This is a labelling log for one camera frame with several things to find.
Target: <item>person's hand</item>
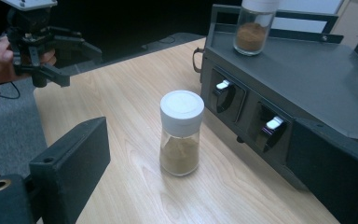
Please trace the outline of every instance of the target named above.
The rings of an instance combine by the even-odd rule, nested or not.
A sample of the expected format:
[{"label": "person's hand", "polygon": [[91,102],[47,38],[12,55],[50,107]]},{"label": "person's hand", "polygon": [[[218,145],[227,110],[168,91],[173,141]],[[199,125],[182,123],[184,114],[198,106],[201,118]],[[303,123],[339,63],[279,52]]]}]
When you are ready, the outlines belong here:
[{"label": "person's hand", "polygon": [[[51,50],[40,56],[41,63],[55,64],[57,59],[54,56],[55,50]],[[0,84],[15,81],[28,77],[27,74],[16,75],[13,67],[13,51],[10,50],[10,43],[7,37],[0,39]]]}]

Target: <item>black panel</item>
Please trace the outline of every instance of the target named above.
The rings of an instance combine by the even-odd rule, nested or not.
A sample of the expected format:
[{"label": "black panel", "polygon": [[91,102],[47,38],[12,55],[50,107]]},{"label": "black panel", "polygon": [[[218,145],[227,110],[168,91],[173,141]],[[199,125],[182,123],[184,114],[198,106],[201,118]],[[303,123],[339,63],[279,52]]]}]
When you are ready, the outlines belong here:
[{"label": "black panel", "polygon": [[105,118],[75,126],[32,160],[32,179],[44,194],[44,223],[75,223],[109,162]]},{"label": "black panel", "polygon": [[0,223],[34,223],[30,207],[22,177],[0,176]]},{"label": "black panel", "polygon": [[297,119],[287,166],[341,223],[358,223],[358,143]]}]

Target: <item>ground spice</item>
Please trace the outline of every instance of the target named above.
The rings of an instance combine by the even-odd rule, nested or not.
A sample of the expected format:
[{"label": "ground spice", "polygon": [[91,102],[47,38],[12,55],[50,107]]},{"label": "ground spice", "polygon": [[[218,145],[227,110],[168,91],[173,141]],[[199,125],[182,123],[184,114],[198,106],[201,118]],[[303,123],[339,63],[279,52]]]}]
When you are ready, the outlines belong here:
[{"label": "ground spice", "polygon": [[160,153],[161,166],[173,175],[187,175],[199,164],[199,143],[192,138],[170,137]]},{"label": "ground spice", "polygon": [[241,25],[237,32],[237,46],[247,51],[258,51],[263,47],[266,29],[255,22]]}]

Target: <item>black cable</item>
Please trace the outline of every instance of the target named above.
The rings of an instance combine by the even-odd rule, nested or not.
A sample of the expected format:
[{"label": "black cable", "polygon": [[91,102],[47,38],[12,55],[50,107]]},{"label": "black cable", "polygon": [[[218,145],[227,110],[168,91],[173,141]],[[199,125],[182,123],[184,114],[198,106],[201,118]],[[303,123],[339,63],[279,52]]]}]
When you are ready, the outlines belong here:
[{"label": "black cable", "polygon": [[17,86],[16,86],[16,85],[14,85],[14,83],[13,83],[13,82],[10,82],[10,84],[11,84],[11,85],[14,87],[14,89],[16,90],[16,92],[17,92],[17,96],[12,97],[12,96],[5,96],[5,95],[1,95],[1,94],[0,94],[0,97],[1,97],[1,98],[5,98],[5,99],[9,99],[9,100],[16,100],[16,99],[19,99],[19,98],[20,98],[20,96],[21,96],[19,89],[17,88]]}]

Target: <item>jar on machine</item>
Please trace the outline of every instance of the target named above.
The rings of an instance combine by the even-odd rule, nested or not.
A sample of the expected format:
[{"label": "jar on machine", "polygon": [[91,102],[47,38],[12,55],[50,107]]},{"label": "jar on machine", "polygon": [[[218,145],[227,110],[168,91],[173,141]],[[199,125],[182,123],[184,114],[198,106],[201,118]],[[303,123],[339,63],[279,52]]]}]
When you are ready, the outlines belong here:
[{"label": "jar on machine", "polygon": [[242,0],[234,37],[237,52],[252,56],[263,50],[279,1]]}]

